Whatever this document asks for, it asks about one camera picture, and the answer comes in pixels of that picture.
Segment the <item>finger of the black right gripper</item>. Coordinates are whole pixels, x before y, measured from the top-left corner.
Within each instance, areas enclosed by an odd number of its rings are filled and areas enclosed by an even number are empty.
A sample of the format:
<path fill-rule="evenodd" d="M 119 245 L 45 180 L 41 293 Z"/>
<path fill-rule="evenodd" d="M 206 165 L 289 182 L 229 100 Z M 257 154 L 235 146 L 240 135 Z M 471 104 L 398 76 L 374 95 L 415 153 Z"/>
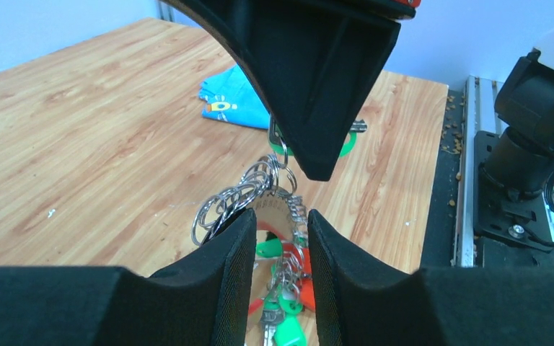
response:
<path fill-rule="evenodd" d="M 400 1 L 180 0 L 250 80 L 307 178 L 328 181 L 400 31 Z"/>

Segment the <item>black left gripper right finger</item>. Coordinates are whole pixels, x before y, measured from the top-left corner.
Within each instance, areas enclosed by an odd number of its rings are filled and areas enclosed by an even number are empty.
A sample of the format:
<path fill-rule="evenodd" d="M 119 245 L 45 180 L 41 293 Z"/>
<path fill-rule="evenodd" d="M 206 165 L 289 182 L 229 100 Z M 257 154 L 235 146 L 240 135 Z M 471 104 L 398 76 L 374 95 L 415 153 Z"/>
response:
<path fill-rule="evenodd" d="M 554 345 L 554 267 L 408 274 L 308 215 L 321 345 Z"/>

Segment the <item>green key tag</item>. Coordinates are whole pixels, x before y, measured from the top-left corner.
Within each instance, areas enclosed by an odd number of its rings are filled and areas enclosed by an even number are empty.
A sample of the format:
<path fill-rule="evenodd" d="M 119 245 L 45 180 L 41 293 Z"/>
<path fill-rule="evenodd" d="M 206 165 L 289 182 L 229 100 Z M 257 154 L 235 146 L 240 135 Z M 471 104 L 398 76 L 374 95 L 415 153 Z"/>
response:
<path fill-rule="evenodd" d="M 348 155 L 356 145 L 357 134 L 364 133 L 367 131 L 367 129 L 368 126 L 363 120 L 355 121 L 348 132 L 347 139 L 341 147 L 339 156 L 342 157 Z M 284 149 L 281 143 L 281 133 L 278 128 L 270 128 L 268 130 L 268 142 L 270 144 L 270 147 L 277 154 L 284 155 Z"/>

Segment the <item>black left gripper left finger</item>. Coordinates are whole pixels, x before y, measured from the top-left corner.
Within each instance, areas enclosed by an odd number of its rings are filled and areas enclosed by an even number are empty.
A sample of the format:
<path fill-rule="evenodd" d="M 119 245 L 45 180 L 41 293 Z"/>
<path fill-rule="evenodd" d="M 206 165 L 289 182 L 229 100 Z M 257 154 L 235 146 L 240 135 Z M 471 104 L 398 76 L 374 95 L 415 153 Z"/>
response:
<path fill-rule="evenodd" d="M 144 277 L 119 266 L 0 266 L 0 345 L 242 345 L 257 218 Z"/>

